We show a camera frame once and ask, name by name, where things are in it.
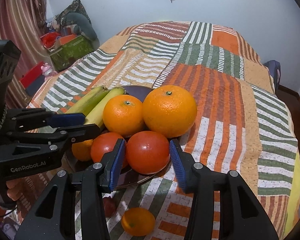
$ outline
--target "finger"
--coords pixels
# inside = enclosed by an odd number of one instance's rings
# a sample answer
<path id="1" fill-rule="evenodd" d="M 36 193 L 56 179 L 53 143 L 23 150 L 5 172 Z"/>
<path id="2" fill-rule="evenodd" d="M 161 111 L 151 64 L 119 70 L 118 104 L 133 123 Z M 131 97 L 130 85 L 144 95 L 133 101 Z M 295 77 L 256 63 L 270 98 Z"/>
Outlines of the finger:
<path id="1" fill-rule="evenodd" d="M 20 192 L 18 192 L 14 197 L 12 197 L 11 199 L 13 200 L 13 201 L 17 201 L 20 197 L 21 197 L 21 191 Z"/>
<path id="2" fill-rule="evenodd" d="M 18 183 L 20 182 L 20 179 L 13 179 L 6 182 L 8 188 L 14 188 Z"/>
<path id="3" fill-rule="evenodd" d="M 14 188 L 9 188 L 7 190 L 7 195 L 9 198 L 14 199 L 18 195 L 18 193 L 20 193 L 20 191 L 21 191 L 21 187 L 18 186 Z"/>

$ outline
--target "green banana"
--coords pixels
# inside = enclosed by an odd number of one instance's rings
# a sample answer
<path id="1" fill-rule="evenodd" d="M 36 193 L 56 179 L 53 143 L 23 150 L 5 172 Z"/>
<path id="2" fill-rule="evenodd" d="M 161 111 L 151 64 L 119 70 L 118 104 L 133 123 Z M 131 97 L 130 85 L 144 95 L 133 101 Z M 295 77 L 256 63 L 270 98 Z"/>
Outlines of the green banana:
<path id="1" fill-rule="evenodd" d="M 85 124 L 95 123 L 97 126 L 101 127 L 103 125 L 103 109 L 105 109 L 106 104 L 111 98 L 118 95 L 125 94 L 126 90 L 122 87 L 115 87 L 110 90 L 110 92 L 96 105 L 95 108 L 86 116 Z"/>
<path id="2" fill-rule="evenodd" d="M 106 87 L 96 87 L 69 108 L 66 114 L 83 113 L 87 116 L 108 93 L 109 90 Z"/>

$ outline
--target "fruit bowl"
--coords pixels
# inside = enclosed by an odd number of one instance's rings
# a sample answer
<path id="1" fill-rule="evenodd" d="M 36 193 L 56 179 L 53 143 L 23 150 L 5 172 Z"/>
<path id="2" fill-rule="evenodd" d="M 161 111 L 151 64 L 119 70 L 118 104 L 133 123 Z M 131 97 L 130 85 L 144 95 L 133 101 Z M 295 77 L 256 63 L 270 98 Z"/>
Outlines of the fruit bowl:
<path id="1" fill-rule="evenodd" d="M 141 102 L 143 102 L 146 96 L 153 90 L 152 88 L 138 85 L 123 86 L 123 88 L 127 91 L 129 95 L 138 98 Z M 71 149 L 65 152 L 65 157 L 69 166 L 74 172 L 83 171 L 93 164 L 92 160 L 87 162 L 81 162 L 77 160 L 73 156 Z M 127 166 L 121 171 L 117 189 L 144 183 L 147 180 L 151 179 L 153 176 L 154 174 L 140 174 L 134 171 L 130 166 Z"/>

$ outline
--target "patchwork bedspread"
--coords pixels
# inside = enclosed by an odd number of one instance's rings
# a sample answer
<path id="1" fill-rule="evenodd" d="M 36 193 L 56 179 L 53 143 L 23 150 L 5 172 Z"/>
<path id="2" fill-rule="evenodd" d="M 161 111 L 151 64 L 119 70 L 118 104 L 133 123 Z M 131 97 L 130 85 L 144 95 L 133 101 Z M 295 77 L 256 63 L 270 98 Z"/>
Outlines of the patchwork bedspread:
<path id="1" fill-rule="evenodd" d="M 156 22 L 126 28 L 47 80 L 29 107 L 64 113 L 94 86 L 157 88 L 167 84 L 188 90 L 198 105 L 195 125 L 180 139 L 183 150 L 212 170 L 237 170 L 283 238 L 298 142 L 290 112 L 274 95 L 267 68 L 232 28 L 201 22 Z M 55 173 L 25 179 L 19 218 Z M 192 196 L 178 188 L 171 165 L 151 181 L 111 195 L 118 206 L 107 221 L 112 240 L 183 239 Z M 218 200 L 216 192 L 213 239 L 218 238 Z M 76 237 L 81 239 L 77 201 Z M 126 234 L 120 223 L 128 208 L 138 206 L 156 217 L 155 230 L 142 238 Z"/>

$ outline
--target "wire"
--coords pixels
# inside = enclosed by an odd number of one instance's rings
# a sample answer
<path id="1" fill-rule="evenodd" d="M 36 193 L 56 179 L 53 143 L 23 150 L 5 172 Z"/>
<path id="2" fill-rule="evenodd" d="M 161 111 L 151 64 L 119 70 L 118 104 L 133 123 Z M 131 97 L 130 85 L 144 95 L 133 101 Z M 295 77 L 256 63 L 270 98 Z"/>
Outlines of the wire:
<path id="1" fill-rule="evenodd" d="M 6 214 L 0 216 L 0 218 L 3 218 L 3 217 L 5 217 L 5 216 L 10 215 L 10 214 L 11 214 L 13 211 L 15 211 L 16 209 L 17 209 L 17 207 L 15 207 L 14 209 L 10 210 L 8 213 L 6 213 Z"/>

